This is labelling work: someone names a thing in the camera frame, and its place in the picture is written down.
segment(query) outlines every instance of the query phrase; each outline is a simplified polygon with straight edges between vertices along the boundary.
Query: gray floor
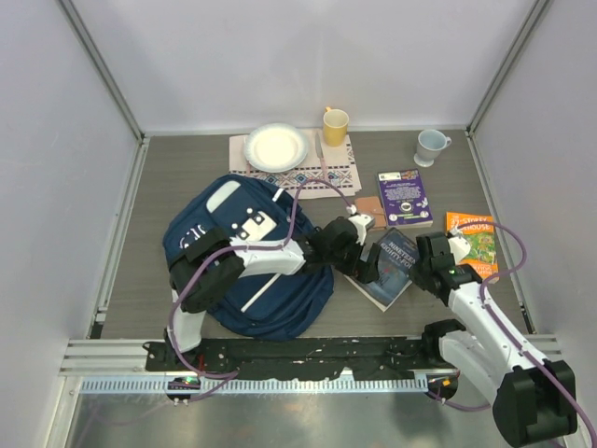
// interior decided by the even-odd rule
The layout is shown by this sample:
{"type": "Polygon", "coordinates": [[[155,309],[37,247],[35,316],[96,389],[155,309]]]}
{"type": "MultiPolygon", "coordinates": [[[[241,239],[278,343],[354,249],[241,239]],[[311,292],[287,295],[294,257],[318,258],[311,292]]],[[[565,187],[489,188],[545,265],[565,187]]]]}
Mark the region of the gray floor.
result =
{"type": "MultiPolygon", "coordinates": [[[[431,211],[433,230],[443,230],[447,211],[489,214],[479,176],[465,133],[447,132],[452,145],[434,166],[422,169],[431,211]]],[[[416,132],[351,133],[363,190],[358,196],[378,194],[374,175],[379,171],[408,169],[416,132]]],[[[161,237],[169,222],[187,203],[217,177],[228,172],[227,135],[152,138],[112,298],[104,325],[104,338],[161,337],[170,306],[168,272],[161,237]]],[[[342,201],[318,199],[301,205],[314,224],[345,213],[342,201]]],[[[414,238],[425,230],[406,231],[414,238]]],[[[375,241],[379,233],[370,235],[375,241]]],[[[506,263],[501,250],[498,263],[506,263]]],[[[509,279],[491,287],[494,299],[517,328],[526,332],[520,307],[509,279]]],[[[324,311],[303,337],[397,336],[423,331],[425,324],[452,317],[444,305],[416,287],[410,287],[382,313],[341,275],[336,275],[335,292],[324,311]]],[[[208,317],[205,337],[235,337],[208,317]]]]}

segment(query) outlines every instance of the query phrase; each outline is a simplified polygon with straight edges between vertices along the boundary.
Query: placemat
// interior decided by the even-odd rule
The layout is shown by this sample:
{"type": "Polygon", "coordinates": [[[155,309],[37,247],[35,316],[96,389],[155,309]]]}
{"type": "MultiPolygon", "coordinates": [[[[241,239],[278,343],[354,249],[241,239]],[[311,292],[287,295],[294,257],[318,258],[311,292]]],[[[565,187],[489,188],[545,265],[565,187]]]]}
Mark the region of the placemat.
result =
{"type": "MultiPolygon", "coordinates": [[[[250,175],[251,177],[265,180],[291,195],[299,185],[307,179],[323,178],[321,162],[315,151],[315,133],[320,133],[321,147],[327,164],[327,180],[339,187],[346,196],[354,196],[361,190],[361,181],[354,160],[353,145],[349,135],[339,147],[329,147],[324,142],[319,129],[301,129],[309,140],[309,153],[305,160],[296,168],[285,173],[264,173],[248,165],[243,153],[246,135],[235,135],[229,140],[229,171],[236,175],[250,175]]],[[[312,183],[300,192],[300,199],[316,199],[337,197],[338,194],[322,184],[312,183]]]]}

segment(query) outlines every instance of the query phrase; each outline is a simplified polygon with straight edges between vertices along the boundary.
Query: navy blue backpack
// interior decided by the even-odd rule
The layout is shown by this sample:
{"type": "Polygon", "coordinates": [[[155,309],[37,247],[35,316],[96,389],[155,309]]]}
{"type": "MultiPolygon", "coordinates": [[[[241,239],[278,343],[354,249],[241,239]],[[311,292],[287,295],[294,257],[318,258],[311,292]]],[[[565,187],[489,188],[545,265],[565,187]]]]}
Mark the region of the navy blue backpack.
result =
{"type": "MultiPolygon", "coordinates": [[[[224,229],[229,236],[244,237],[243,229],[237,223],[247,220],[248,211],[253,216],[263,212],[275,223],[275,228],[262,241],[282,240],[288,234],[293,201],[294,198],[286,191],[262,180],[224,175],[193,199],[170,223],[162,242],[167,262],[170,264],[184,247],[214,227],[224,229]],[[215,192],[221,191],[220,188],[225,184],[235,182],[240,186],[224,202],[218,202],[214,209],[213,199],[210,203],[210,198],[215,192]]],[[[312,230],[311,221],[298,206],[293,236],[312,230]]],[[[287,341],[298,337],[319,316],[333,292],[331,268],[326,267],[312,274],[281,275],[245,313],[241,312],[247,301],[271,278],[272,275],[267,274],[238,279],[225,298],[208,313],[227,329],[244,336],[270,341],[287,341]]]]}

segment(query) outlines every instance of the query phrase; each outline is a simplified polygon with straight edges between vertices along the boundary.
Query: mug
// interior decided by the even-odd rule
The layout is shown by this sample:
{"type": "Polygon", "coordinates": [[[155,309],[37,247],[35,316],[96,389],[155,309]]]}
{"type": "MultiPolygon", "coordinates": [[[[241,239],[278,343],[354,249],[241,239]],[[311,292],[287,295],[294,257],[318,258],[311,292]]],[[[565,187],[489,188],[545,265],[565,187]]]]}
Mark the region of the mug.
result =
{"type": "Polygon", "coordinates": [[[329,147],[339,147],[344,143],[348,131],[348,114],[340,109],[326,107],[324,114],[324,141],[329,147]]]}
{"type": "Polygon", "coordinates": [[[422,131],[419,133],[414,161],[419,166],[431,166],[439,153],[449,145],[451,145],[451,138],[440,131],[435,129],[422,131]]]}

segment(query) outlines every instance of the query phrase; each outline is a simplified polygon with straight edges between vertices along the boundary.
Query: book cover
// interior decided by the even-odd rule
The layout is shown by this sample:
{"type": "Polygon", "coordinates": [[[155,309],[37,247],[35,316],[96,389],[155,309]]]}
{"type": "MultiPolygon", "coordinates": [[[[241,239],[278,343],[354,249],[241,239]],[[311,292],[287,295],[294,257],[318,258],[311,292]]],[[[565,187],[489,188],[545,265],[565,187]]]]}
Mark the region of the book cover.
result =
{"type": "MultiPolygon", "coordinates": [[[[446,213],[446,231],[453,229],[459,224],[471,221],[493,221],[492,217],[480,215],[468,215],[466,213],[446,213]]],[[[470,243],[470,252],[460,264],[470,264],[475,271],[483,278],[497,273],[497,258],[495,251],[495,234],[493,226],[478,224],[462,229],[466,240],[470,243]]]]}
{"type": "Polygon", "coordinates": [[[377,196],[368,196],[367,198],[357,198],[354,200],[356,210],[359,213],[366,213],[375,218],[375,224],[372,230],[385,229],[387,222],[385,220],[385,214],[383,213],[382,203],[380,198],[377,196]]]}
{"type": "Polygon", "coordinates": [[[419,170],[378,173],[377,177],[389,226],[407,229],[433,224],[419,170]]]}
{"type": "Polygon", "coordinates": [[[362,284],[346,277],[382,311],[410,285],[409,269],[419,259],[417,245],[398,229],[390,229],[378,241],[382,248],[378,262],[380,278],[377,282],[362,284]]]}

